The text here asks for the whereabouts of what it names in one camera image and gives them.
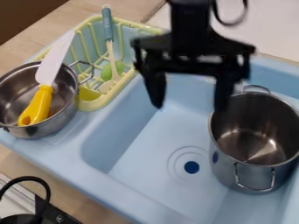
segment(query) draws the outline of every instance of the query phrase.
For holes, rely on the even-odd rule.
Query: pot rim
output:
[[[8,77],[10,77],[11,74],[15,73],[16,71],[18,70],[21,70],[21,69],[26,69],[27,67],[30,67],[30,66],[36,66],[36,65],[39,65],[42,61],[41,60],[37,60],[37,61],[33,61],[33,62],[29,62],[29,63],[25,63],[21,66],[18,66],[12,70],[10,70],[9,72],[7,72],[6,74],[4,74],[1,78],[0,78],[0,83],[7,79]],[[62,65],[64,68],[66,68],[67,70],[69,70],[69,72],[71,72],[73,78],[75,79],[75,93],[73,95],[73,99],[78,91],[78,79],[77,79],[77,75],[76,73],[74,72],[74,70],[72,70],[72,68],[68,65],[66,65],[65,63],[62,63]],[[8,124],[5,124],[5,123],[2,123],[0,122],[0,128],[13,128],[13,129],[23,129],[23,128],[30,128],[30,127],[35,127],[39,124],[42,124],[42,123],[47,123],[49,122],[50,120],[52,120],[54,117],[58,116],[59,114],[61,114],[71,103],[72,103],[73,100],[69,101],[59,112],[57,112],[55,115],[52,115],[48,118],[46,118],[44,121],[42,122],[37,122],[37,123],[34,123],[34,124],[31,124],[31,125],[25,125],[25,126],[17,126],[17,125],[8,125]]]
[[[235,96],[241,96],[241,95],[266,95],[268,97],[273,97],[275,98],[277,101],[283,102],[286,106],[288,106],[290,109],[292,109],[298,116],[299,119],[299,112],[295,109],[295,107],[293,105],[291,105],[289,102],[283,100],[282,98],[279,98],[276,95],[272,95],[272,94],[266,94],[266,93],[262,93],[262,92],[242,92],[242,93],[237,93],[237,94],[232,94],[231,97],[235,97]],[[213,134],[212,134],[212,128],[211,128],[211,121],[212,121],[212,116],[214,115],[214,111],[210,114],[209,116],[209,121],[208,121],[208,128],[209,128],[209,134],[210,134],[210,138],[212,139],[213,143],[217,146],[217,148],[224,153],[226,156],[228,156],[229,158],[231,158],[233,161],[236,161],[236,163],[240,163],[243,165],[251,165],[251,166],[255,166],[255,167],[265,167],[265,168],[271,168],[271,167],[277,167],[277,166],[281,166],[281,165],[285,165],[290,163],[291,161],[293,161],[294,159],[296,159],[299,156],[299,149],[297,150],[297,153],[289,158],[287,161],[284,161],[282,163],[279,164],[249,164],[243,161],[240,161],[239,159],[236,159],[230,155],[228,155],[227,153],[225,153],[221,147],[219,146],[219,144],[217,143],[216,139],[214,138]]]

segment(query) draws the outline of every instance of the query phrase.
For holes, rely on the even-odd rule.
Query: black cable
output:
[[[234,20],[232,22],[225,22],[220,18],[219,11],[218,11],[217,0],[213,1],[213,3],[212,3],[212,11],[214,12],[214,15],[215,15],[216,19],[218,20],[218,22],[220,22],[222,25],[224,25],[224,26],[239,25],[240,23],[243,22],[244,18],[247,15],[247,12],[248,12],[248,0],[242,0],[242,2],[243,2],[243,5],[244,5],[243,13],[239,18],[237,18],[236,20]]]
[[[0,190],[0,201],[3,197],[3,195],[5,194],[5,192],[12,187],[13,185],[20,183],[20,182],[24,182],[24,181],[34,181],[34,182],[38,182],[39,184],[41,184],[44,188],[45,188],[45,203],[44,205],[39,209],[38,213],[36,213],[35,215],[33,215],[32,219],[25,224],[38,224],[41,220],[41,217],[44,213],[44,211],[46,210],[47,206],[50,203],[50,198],[51,198],[51,190],[50,190],[50,186],[41,178],[37,178],[37,177],[32,177],[32,176],[25,176],[25,177],[20,177],[20,178],[14,178],[13,180],[11,180],[10,182],[8,182],[6,185],[4,185],[2,187],[2,189]]]

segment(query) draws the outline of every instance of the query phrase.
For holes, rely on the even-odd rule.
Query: pot handle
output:
[[[3,197],[3,195],[5,194],[5,192],[12,187],[13,185],[19,183],[19,182],[24,182],[24,181],[34,181],[34,182],[38,182],[39,184],[41,184],[44,188],[45,188],[45,203],[44,205],[38,210],[38,213],[36,213],[33,218],[26,224],[36,224],[40,221],[40,219],[42,218],[43,213],[45,212],[47,206],[50,204],[50,198],[51,198],[51,190],[50,190],[50,186],[41,178],[37,178],[37,177],[32,177],[32,176],[25,176],[25,177],[20,177],[20,178],[14,178],[13,180],[11,180],[10,182],[8,182],[7,184],[5,184],[2,189],[0,190],[0,201]]]
[[[93,79],[93,77],[94,77],[94,64],[93,63],[89,63],[89,62],[86,62],[84,60],[77,60],[69,66],[74,67],[77,64],[87,65],[87,66],[90,66],[92,68],[92,74],[89,77],[87,77],[85,80],[82,80],[81,82],[79,82],[79,85],[82,85],[82,84],[86,83],[87,81],[90,81],[91,79]]]
[[[255,191],[255,192],[269,192],[271,190],[273,190],[274,188],[274,185],[275,185],[275,169],[274,168],[271,168],[271,184],[270,184],[270,187],[269,188],[266,188],[266,189],[255,189],[255,188],[251,188],[249,186],[246,186],[246,185],[243,185],[240,183],[240,180],[239,180],[239,176],[238,176],[238,168],[237,168],[237,164],[238,163],[235,163],[233,165],[233,171],[234,171],[234,179],[235,179],[235,182],[238,186],[242,187],[242,188],[245,188],[247,190],[251,190],[251,191]]]
[[[270,89],[268,89],[267,87],[259,86],[259,85],[246,85],[243,87],[243,93],[246,92],[246,90],[249,88],[261,88],[262,90],[266,91],[269,95],[271,95]]]

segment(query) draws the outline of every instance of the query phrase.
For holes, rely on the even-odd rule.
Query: dish rack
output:
[[[114,17],[113,22],[115,61],[121,60],[125,65],[125,69],[121,79],[105,94],[99,91],[101,83],[104,82],[101,78],[101,71],[110,61],[104,39],[102,15],[92,16],[74,28],[76,35],[64,63],[71,65],[75,61],[82,60],[94,65],[94,77],[80,87],[77,96],[79,110],[95,111],[107,106],[136,76],[136,70],[133,66],[135,54],[130,47],[130,40],[135,37],[157,35],[162,32],[160,29],[145,24],[137,24],[116,17]],[[32,61],[42,60],[50,48],[51,46],[47,47],[35,56]],[[91,76],[92,66],[77,64],[73,69],[78,74],[78,81],[83,81]],[[89,97],[83,97],[83,93],[87,93]]]

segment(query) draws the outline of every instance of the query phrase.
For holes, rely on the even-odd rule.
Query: light blue sink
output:
[[[150,104],[138,75],[104,109],[78,112],[55,135],[30,141],[2,130],[0,141],[136,223],[297,224],[298,171],[261,196],[221,185],[208,161],[214,84],[189,75],[172,75],[168,82],[162,110]],[[299,109],[297,67],[257,59],[251,82]],[[199,164],[198,172],[188,173],[189,161]]]

